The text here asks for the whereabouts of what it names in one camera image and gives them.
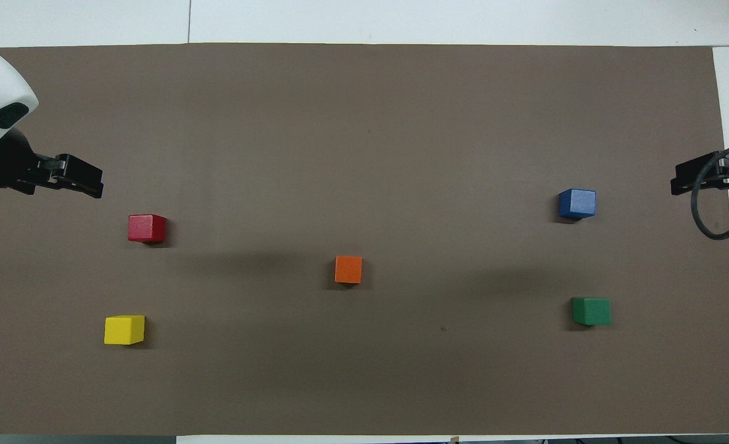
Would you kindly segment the red wooden block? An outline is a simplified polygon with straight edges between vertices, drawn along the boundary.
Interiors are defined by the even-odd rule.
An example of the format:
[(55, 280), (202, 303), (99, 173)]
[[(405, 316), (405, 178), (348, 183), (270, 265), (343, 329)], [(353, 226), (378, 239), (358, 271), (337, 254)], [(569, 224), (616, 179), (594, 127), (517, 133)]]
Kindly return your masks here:
[(140, 244), (162, 244), (167, 239), (167, 219), (156, 214), (130, 215), (127, 237)]

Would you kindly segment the blue wooden block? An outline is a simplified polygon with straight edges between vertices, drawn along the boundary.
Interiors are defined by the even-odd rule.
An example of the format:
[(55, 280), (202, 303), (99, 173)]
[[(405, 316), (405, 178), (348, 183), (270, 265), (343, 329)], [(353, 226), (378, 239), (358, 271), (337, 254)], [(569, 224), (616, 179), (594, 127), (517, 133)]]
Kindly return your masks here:
[(594, 189), (565, 189), (558, 195), (559, 216), (568, 220), (583, 220), (596, 215), (598, 194)]

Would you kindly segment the yellow wooden block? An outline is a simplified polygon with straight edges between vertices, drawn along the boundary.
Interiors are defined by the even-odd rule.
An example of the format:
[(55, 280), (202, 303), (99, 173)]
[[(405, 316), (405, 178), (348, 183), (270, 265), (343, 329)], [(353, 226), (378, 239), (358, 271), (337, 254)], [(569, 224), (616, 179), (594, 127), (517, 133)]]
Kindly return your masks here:
[(144, 315), (118, 315), (104, 321), (104, 345), (136, 345), (145, 340)]

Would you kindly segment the green wooden block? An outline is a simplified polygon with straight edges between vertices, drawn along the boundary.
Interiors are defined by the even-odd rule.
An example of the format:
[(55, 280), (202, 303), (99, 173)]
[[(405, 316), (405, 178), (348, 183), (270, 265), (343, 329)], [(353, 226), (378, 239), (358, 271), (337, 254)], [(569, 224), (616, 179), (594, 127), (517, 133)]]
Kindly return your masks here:
[(612, 323), (612, 304), (608, 298), (571, 299), (573, 321), (583, 326), (605, 326)]

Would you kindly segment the orange wooden block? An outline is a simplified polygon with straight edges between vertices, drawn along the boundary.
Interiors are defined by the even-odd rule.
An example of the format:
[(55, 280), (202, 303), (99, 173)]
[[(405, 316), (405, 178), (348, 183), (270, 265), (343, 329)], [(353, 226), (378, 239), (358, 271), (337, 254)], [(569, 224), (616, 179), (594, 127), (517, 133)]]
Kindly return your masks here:
[(363, 280), (363, 259), (356, 256), (336, 256), (334, 259), (334, 282), (357, 285)]

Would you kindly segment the brown table mat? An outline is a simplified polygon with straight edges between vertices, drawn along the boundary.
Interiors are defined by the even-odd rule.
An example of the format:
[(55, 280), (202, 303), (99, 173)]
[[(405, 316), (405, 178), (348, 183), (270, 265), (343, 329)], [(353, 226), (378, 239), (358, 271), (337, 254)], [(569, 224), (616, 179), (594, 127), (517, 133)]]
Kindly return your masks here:
[[(729, 433), (729, 241), (669, 184), (723, 146), (711, 49), (0, 55), (35, 152), (105, 185), (0, 189), (0, 434)], [(118, 315), (145, 340), (104, 345)]]

